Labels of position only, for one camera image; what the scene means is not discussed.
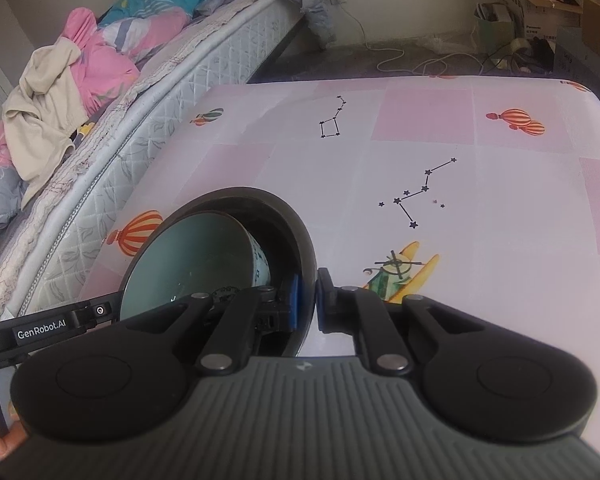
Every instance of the gray floor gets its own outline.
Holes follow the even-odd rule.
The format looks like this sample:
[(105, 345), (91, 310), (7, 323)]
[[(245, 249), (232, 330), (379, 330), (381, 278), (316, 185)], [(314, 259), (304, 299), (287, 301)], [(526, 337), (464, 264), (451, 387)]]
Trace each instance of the gray floor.
[[(382, 68), (384, 70), (413, 69), (423, 61), (441, 57), (440, 54), (417, 46), (413, 41), (391, 41), (382, 44), (373, 44), (372, 46), (374, 48), (401, 48), (405, 51), (405, 56), (401, 59), (383, 65)], [(388, 51), (370, 52), (364, 46), (356, 45), (280, 57), (258, 79), (258, 82), (410, 75), (408, 72), (383, 73), (376, 70), (378, 63), (397, 56), (397, 54)], [(476, 57), (480, 60), (484, 59), (484, 56), (476, 55)], [(445, 72), (446, 75), (477, 75), (480, 72), (480, 65), (468, 56), (454, 56), (447, 59), (446, 63), (448, 64), (448, 69)], [(485, 71), (490, 71), (490, 74), (508, 74), (508, 72), (503, 70), (490, 70), (491, 68), (493, 68), (493, 65), (490, 62), (485, 63)], [(429, 65), (427, 74), (435, 75), (440, 73), (442, 69), (442, 64), (432, 64)]]

